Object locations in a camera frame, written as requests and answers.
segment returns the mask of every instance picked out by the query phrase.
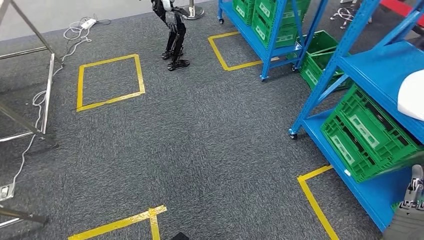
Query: yellow tape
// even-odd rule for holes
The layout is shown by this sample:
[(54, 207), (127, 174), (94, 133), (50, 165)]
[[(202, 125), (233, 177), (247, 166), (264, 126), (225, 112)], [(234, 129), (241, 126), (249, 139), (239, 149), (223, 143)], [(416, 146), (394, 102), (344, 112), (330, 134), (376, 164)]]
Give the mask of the yellow tape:
[(155, 209), (150, 208), (148, 212), (150, 215), (151, 239), (161, 240), (161, 235), (159, 234), (158, 218), (156, 217)]
[[(84, 70), (85, 70), (85, 68), (93, 67), (93, 66), (97, 66), (97, 65), (101, 65), (101, 64), (112, 63), (112, 62), (116, 62), (116, 61), (120, 61), (120, 60), (130, 59), (130, 58), (134, 58), (134, 61), (135, 61), (135, 69), (136, 69), (136, 72), (137, 72), (137, 81), (138, 81), (139, 92), (127, 94), (127, 95), (124, 95), (124, 96), (115, 97), (115, 98), (112, 98), (112, 99), (109, 99), (109, 100), (106, 100), (106, 101), (101, 101), (101, 102), (91, 103), (91, 104), (88, 104), (88, 105), (83, 105), (83, 86), (84, 86)], [(111, 59), (107, 59), (107, 60), (83, 64), (83, 65), (79, 66), (78, 86), (77, 86), (77, 89), (76, 89), (76, 111), (81, 112), (81, 111), (93, 109), (93, 108), (96, 108), (96, 107), (99, 107), (99, 106), (102, 106), (102, 105), (105, 105), (105, 104), (111, 104), (111, 103), (115, 103), (115, 102), (122, 101), (122, 100), (125, 100), (125, 99), (137, 97), (137, 96), (140, 96), (141, 94), (144, 94), (145, 92), (146, 91), (145, 91), (145, 85), (144, 85), (144, 81), (143, 81), (142, 67), (141, 67), (141, 64), (140, 64), (140, 57), (139, 57), (138, 54), (130, 54), (130, 55), (127, 55), (127, 56), (120, 56), (120, 57), (115, 57), (115, 58), (111, 58)]]
[(326, 172), (326, 171), (328, 171), (330, 169), (333, 169), (333, 166), (331, 166), (331, 165), (329, 165), (329, 166), (323, 166), (323, 167), (318, 168), (317, 170), (311, 171), (310, 173), (307, 173), (305, 175), (299, 176), (298, 179), (301, 179), (301, 180), (306, 181), (306, 180), (308, 180), (310, 178), (313, 178), (313, 177), (315, 177), (317, 175), (320, 175), (323, 172)]
[(81, 65), (81, 66), (83, 66), (84, 68), (88, 68), (88, 67), (94, 67), (94, 66), (101, 65), (101, 64), (108, 64), (108, 63), (112, 63), (112, 62), (116, 62), (116, 61), (121, 61), (121, 60), (125, 60), (125, 59), (130, 59), (130, 58), (138, 58), (138, 57), (139, 56), (137, 54), (130, 54), (130, 55), (126, 55), (126, 56), (119, 56), (119, 57), (115, 57), (115, 58), (111, 58), (111, 59), (87, 63), (87, 64), (84, 64), (84, 65)]
[(145, 84), (143, 82), (143, 73), (142, 73), (142, 65), (140, 64), (140, 57), (137, 54), (134, 54), (135, 59), (135, 69), (137, 70), (137, 79), (138, 79), (138, 87), (140, 88), (140, 92), (145, 93)]
[(94, 229), (91, 229), (91, 230), (88, 230), (88, 231), (85, 231), (85, 232), (81, 232), (81, 233), (76, 234), (76, 235), (72, 235), (72, 236), (68, 237), (68, 240), (86, 240), (86, 239), (89, 239), (89, 238), (93, 238), (95, 236), (99, 236), (101, 234), (105, 234), (105, 233), (108, 233), (110, 231), (113, 231), (113, 230), (116, 230), (116, 229), (121, 229), (121, 228), (127, 227), (131, 224), (135, 224), (135, 223), (138, 223), (140, 221), (146, 220), (146, 219), (150, 218), (152, 211), (154, 213), (154, 216), (156, 217), (156, 215), (163, 213), (166, 210), (167, 210), (167, 207), (164, 206), (164, 205), (161, 205), (161, 206), (158, 206), (158, 207), (155, 207), (155, 208), (151, 208), (148, 211), (137, 214), (135, 216), (131, 216), (131, 217), (119, 220), (119, 221), (115, 221), (115, 222), (112, 222), (112, 223), (109, 223), (109, 224), (106, 224), (106, 225), (103, 225), (103, 226), (99, 226), (97, 228), (94, 228)]
[(215, 52), (216, 57), (218, 58), (219, 63), (221, 63), (222, 68), (225, 71), (228, 71), (228, 65), (227, 63), (224, 61), (223, 56), (221, 56), (220, 51), (217, 48), (217, 45), (215, 45), (214, 42), (214, 36), (210, 36), (207, 38), (207, 40), (209, 41), (210, 46), (212, 47), (213, 51)]
[(315, 212), (316, 216), (318, 217), (319, 221), (321, 222), (322, 226), (324, 227), (325, 231), (327, 232), (328, 236), (331, 240), (339, 240), (337, 237), (336, 232), (331, 227), (329, 221), (327, 220), (326, 216), (324, 215), (323, 211), (321, 210), (320, 206), (317, 203), (317, 200), (315, 200), (314, 195), (312, 194), (311, 190), (309, 189), (308, 185), (306, 184), (306, 181), (300, 177), (297, 178), (297, 181), (300, 184), (300, 187), (302, 188), (307, 200), (309, 201), (313, 211)]
[[(217, 48), (217, 45), (214, 42), (214, 39), (219, 39), (219, 38), (223, 38), (223, 37), (228, 37), (228, 36), (233, 36), (236, 34), (240, 34), (240, 32), (238, 31), (233, 31), (233, 32), (228, 32), (228, 33), (224, 33), (224, 34), (219, 34), (219, 35), (213, 35), (207, 38), (207, 40), (209, 41), (210, 46), (212, 47), (213, 52), (215, 52), (216, 58), (218, 59), (219, 63), (221, 64), (222, 68), (225, 71), (234, 71), (234, 70), (238, 70), (238, 69), (242, 69), (242, 68), (247, 68), (247, 67), (251, 67), (251, 66), (255, 66), (255, 65), (259, 65), (262, 64), (263, 62), (261, 60), (258, 61), (252, 61), (252, 62), (247, 62), (247, 63), (243, 63), (240, 65), (236, 65), (236, 66), (228, 66), (227, 63), (225, 62), (223, 56), (221, 55), (220, 51)], [(271, 61), (276, 61), (279, 60), (278, 57), (273, 57), (271, 59)]]
[(128, 95), (115, 97), (115, 98), (112, 98), (112, 99), (109, 99), (109, 100), (106, 100), (106, 101), (88, 104), (88, 105), (85, 105), (85, 106), (81, 106), (80, 108), (77, 108), (76, 111), (81, 112), (81, 111), (84, 111), (84, 110), (87, 110), (87, 109), (93, 109), (93, 108), (96, 108), (96, 107), (99, 107), (99, 106), (102, 106), (102, 105), (105, 105), (105, 104), (111, 104), (111, 103), (115, 103), (115, 102), (122, 101), (122, 100), (125, 100), (125, 99), (134, 98), (134, 97), (140, 96), (143, 93), (144, 92), (135, 92), (135, 93), (131, 93), (131, 94), (128, 94)]
[(84, 67), (79, 66), (78, 74), (78, 86), (76, 87), (76, 108), (83, 106), (83, 79), (84, 79)]

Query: blue metal shelf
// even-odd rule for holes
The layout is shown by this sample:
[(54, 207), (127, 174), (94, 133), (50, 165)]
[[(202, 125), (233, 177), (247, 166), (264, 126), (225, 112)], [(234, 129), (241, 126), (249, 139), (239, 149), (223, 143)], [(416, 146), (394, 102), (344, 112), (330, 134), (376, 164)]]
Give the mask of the blue metal shelf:
[[(241, 33), (244, 39), (249, 43), (254, 52), (258, 55), (258, 57), (262, 61), (266, 61), (267, 58), (267, 49), (264, 45), (259, 41), (258, 37), (253, 32), (253, 29), (250, 26), (247, 26), (240, 17), (233, 10), (233, 4), (230, 1), (223, 2), (221, 5), (223, 12), (226, 14), (228, 19), (232, 22), (232, 24), (237, 28), (237, 30)], [(293, 46), (283, 46), (275, 48), (271, 51), (271, 58), (287, 55), (289, 53), (301, 50), (302, 46), (296, 42)]]
[[(275, 13), (275, 19), (282, 19), (284, 9), (286, 7), (286, 3), (288, 1), (291, 1), (291, 5), (293, 7), (293, 12), (297, 13), (297, 4), (296, 0), (278, 0), (277, 2), (277, 10)], [(226, 14), (226, 16), (229, 18), (229, 20), (234, 24), (234, 26), (237, 28), (237, 30), (241, 33), (241, 35), (244, 37), (244, 39), (249, 43), (251, 48), (255, 51), (255, 53), (259, 56), (259, 58), (263, 62), (262, 66), (262, 73), (260, 75), (260, 78), (262, 80), (265, 80), (268, 78), (268, 71), (270, 68), (279, 67), (282, 65), (293, 63), (294, 69), (299, 69), (302, 60), (306, 55), (305, 49), (308, 48), (308, 46), (311, 44), (315, 29), (317, 28), (318, 23), (320, 22), (320, 18), (323, 15), (325, 6), (327, 5), (328, 0), (320, 0), (320, 3), (318, 5), (318, 8), (316, 10), (316, 14), (314, 19), (312, 20), (312, 24), (309, 27), (308, 33), (306, 35), (306, 38), (304, 38), (302, 33), (302, 23), (301, 19), (297, 14), (294, 14), (295, 23), (298, 31), (298, 35), (300, 38), (299, 42), (295, 42), (294, 45), (291, 46), (283, 46), (283, 47), (275, 47), (275, 42), (278, 37), (278, 32), (281, 26), (281, 22), (275, 22), (272, 26), (272, 31), (270, 35), (270, 41), (268, 48), (264, 47), (262, 42), (258, 39), (258, 37), (255, 35), (254, 31), (251, 29), (250, 26), (247, 26), (235, 13), (233, 10), (233, 4), (231, 1), (224, 1), (224, 0), (218, 0), (218, 19), (220, 23), (224, 23), (223, 19), (223, 12)], [(271, 63), (271, 59), (274, 57), (280, 57), (285, 56), (290, 53), (295, 53), (299, 57), (291, 58), (291, 59), (285, 59), (277, 62)]]
[(346, 168), (343, 162), (321, 132), (321, 125), (332, 111), (328, 110), (310, 116), (303, 121), (302, 126), (357, 198), (363, 209), (377, 227), (383, 231), (390, 224), (394, 214), (391, 204), (400, 202), (404, 198), (406, 188), (411, 180), (411, 169), (404, 168), (382, 174), (363, 183), (356, 183), (352, 177), (345, 173)]
[(400, 41), (379, 49), (342, 57), (337, 65), (424, 143), (424, 121), (398, 111), (399, 88), (409, 74), (424, 69), (423, 51), (409, 42)]
[[(411, 134), (424, 143), (424, 122), (400, 113), (397, 108), (399, 87), (405, 77), (424, 68), (424, 52), (403, 40), (423, 14), (424, 0), (417, 1), (408, 16), (373, 49), (348, 56), (350, 48), (379, 3), (380, 0), (362, 2), (317, 85), (288, 132), (294, 136), (299, 132), (300, 127), (305, 128), (352, 194), (378, 228), (383, 231), (392, 221), (391, 204), (404, 199), (406, 188), (411, 181), (411, 168), (387, 172), (358, 184), (347, 175), (343, 162), (321, 133), (320, 127), (332, 110), (308, 117), (315, 106), (350, 77)], [(341, 68), (345, 74), (327, 89), (337, 68)]]

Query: white floor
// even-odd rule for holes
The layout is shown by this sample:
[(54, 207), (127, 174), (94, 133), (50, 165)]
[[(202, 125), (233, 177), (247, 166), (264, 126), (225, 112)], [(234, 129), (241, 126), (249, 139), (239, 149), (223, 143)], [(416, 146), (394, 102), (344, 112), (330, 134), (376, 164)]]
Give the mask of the white floor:
[[(65, 29), (82, 17), (96, 14), (99, 19), (118, 19), (152, 11), (150, 0), (15, 0), (25, 15), (41, 32)], [(185, 6), (189, 0), (176, 0)], [(32, 35), (33, 32), (9, 6), (0, 25), (0, 41)]]

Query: cable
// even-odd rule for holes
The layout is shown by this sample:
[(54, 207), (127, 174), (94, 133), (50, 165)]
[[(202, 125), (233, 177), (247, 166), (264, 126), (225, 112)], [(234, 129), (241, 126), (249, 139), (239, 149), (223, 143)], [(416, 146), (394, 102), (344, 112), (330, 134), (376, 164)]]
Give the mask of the cable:
[[(109, 24), (111, 24), (111, 20), (109, 20), (109, 19), (105, 19), (105, 20), (100, 20), (100, 21), (98, 21), (97, 20), (97, 16), (96, 16), (96, 14), (94, 14), (93, 15), (94, 16), (94, 19), (96, 19), (96, 23), (95, 24), (93, 24), (92, 26), (90, 26), (89, 28), (87, 28), (86, 29), (86, 33), (84, 34), (84, 35), (82, 35), (83, 34), (83, 31), (84, 31), (84, 28), (82, 28), (81, 27), (81, 24), (83, 24), (83, 23), (85, 23), (87, 20), (89, 20), (89, 19), (91, 19), (91, 17), (89, 17), (89, 16), (85, 16), (85, 17), (83, 17), (83, 18), (81, 18), (81, 20), (80, 21), (75, 21), (75, 22), (73, 22), (73, 23), (71, 23), (70, 25), (69, 25), (69, 28), (67, 29), (67, 30), (65, 30), (65, 32), (63, 33), (63, 37), (67, 40), (67, 42), (66, 42), (66, 54), (61, 58), (61, 60), (62, 60), (62, 62), (64, 62), (65, 61), (65, 58), (66, 57), (69, 57), (69, 56), (71, 56), (72, 54), (74, 54), (75, 53), (75, 51), (77, 50), (77, 47), (80, 45), (80, 44), (82, 44), (82, 43), (84, 43), (84, 42), (87, 42), (87, 43), (91, 43), (91, 39), (89, 39), (88, 38), (88, 36), (89, 36), (89, 34), (90, 34), (90, 29), (93, 27), (93, 26), (95, 26), (96, 24), (101, 24), (101, 25), (109, 25)], [(73, 32), (73, 33), (76, 33), (77, 34), (77, 36), (75, 36), (75, 37), (68, 37), (67, 36), (67, 33), (69, 32), (69, 31), (71, 31), (71, 32)], [(69, 44), (69, 42), (70, 41), (72, 41), (72, 40), (76, 40), (76, 39), (79, 39), (79, 41), (78, 42), (75, 42), (74, 44), (72, 44), (71, 46), (70, 46), (70, 48), (68, 49), (68, 44)], [(58, 69), (58, 70), (56, 70), (54, 73), (53, 73), (53, 77), (60, 71), (60, 70), (62, 70), (62, 69), (64, 69), (64, 66), (61, 64), (60, 65), (60, 68)], [(38, 129), (38, 124), (39, 124), (39, 121), (41, 120), (41, 112), (42, 112), (42, 110), (43, 110), (43, 107), (42, 107), (42, 104), (44, 103), (46, 101), (46, 90), (44, 90), (44, 91), (41, 91), (41, 92), (39, 92), (39, 93), (37, 93), (33, 98), (32, 98), (32, 105), (34, 106), (34, 107), (38, 107), (38, 118), (37, 118), (37, 120), (35, 121), (35, 125), (34, 125), (34, 127), (36, 128), (36, 129)], [(16, 179), (18, 178), (18, 176), (19, 176), (19, 174), (21, 174), (21, 172), (22, 172), (22, 169), (24, 168), (24, 164), (25, 164), (25, 154), (30, 150), (30, 148), (31, 148), (31, 146), (33, 145), (33, 142), (34, 142), (34, 139), (36, 138), (36, 135), (34, 134), (34, 135), (32, 135), (32, 138), (31, 138), (31, 141), (29, 142), (29, 144), (28, 144), (28, 147), (25, 149), (25, 151), (23, 151), (22, 152), (22, 155), (21, 155), (21, 158), (22, 158), (22, 162), (21, 162), (21, 164), (20, 164), (20, 168), (19, 168), (19, 171), (16, 173), (16, 175), (13, 177), (13, 185), (15, 185), (15, 183), (16, 183)]]

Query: gray carpet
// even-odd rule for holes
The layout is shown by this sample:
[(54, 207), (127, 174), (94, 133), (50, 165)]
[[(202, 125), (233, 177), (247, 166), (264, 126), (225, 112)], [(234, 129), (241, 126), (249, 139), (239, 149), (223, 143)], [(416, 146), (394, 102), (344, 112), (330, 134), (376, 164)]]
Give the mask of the gray carpet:
[[(162, 204), (168, 210), (157, 218), (164, 240), (178, 232), (191, 240), (328, 239), (296, 180), (327, 161), (308, 136), (292, 141), (287, 134), (308, 86), (290, 66), (272, 69), (267, 82), (259, 79), (261, 65), (224, 71), (207, 37), (235, 28), (229, 21), (218, 24), (216, 2), (200, 5), (205, 16), (186, 22), (184, 57), (191, 65), (175, 72), (168, 72), (160, 58), (168, 31), (155, 15), (92, 28), (93, 42), (82, 44), (54, 78), (47, 129), (60, 147), (51, 149), (38, 139), (15, 197), (2, 203), (48, 215), (50, 223), (2, 229), (1, 240), (66, 239)], [(337, 7), (335, 2), (327, 6), (318, 29), (340, 39), (341, 22), (328, 18)], [(400, 19), (376, 15), (353, 52), (370, 48)], [(309, 13), (306, 22), (311, 19)], [(61, 54), (62, 33), (46, 34)], [(216, 44), (229, 66), (257, 59), (240, 36)], [(35, 46), (34, 37), (18, 38), (0, 42), (0, 52)], [(140, 56), (145, 94), (77, 113), (79, 66), (129, 54)], [(0, 100), (32, 121), (31, 99), (43, 89), (48, 57), (40, 52), (0, 61)], [(84, 104), (133, 93), (136, 81), (131, 60), (88, 68)], [(334, 94), (319, 109), (333, 106), (340, 96)], [(4, 116), (0, 122), (2, 136), (19, 130)], [(28, 142), (27, 137), (0, 144), (1, 185), (19, 169)], [(308, 184), (337, 234), (380, 236), (340, 178), (325, 174)], [(340, 203), (344, 207), (335, 207)], [(143, 221), (95, 239), (150, 238), (149, 223)]]

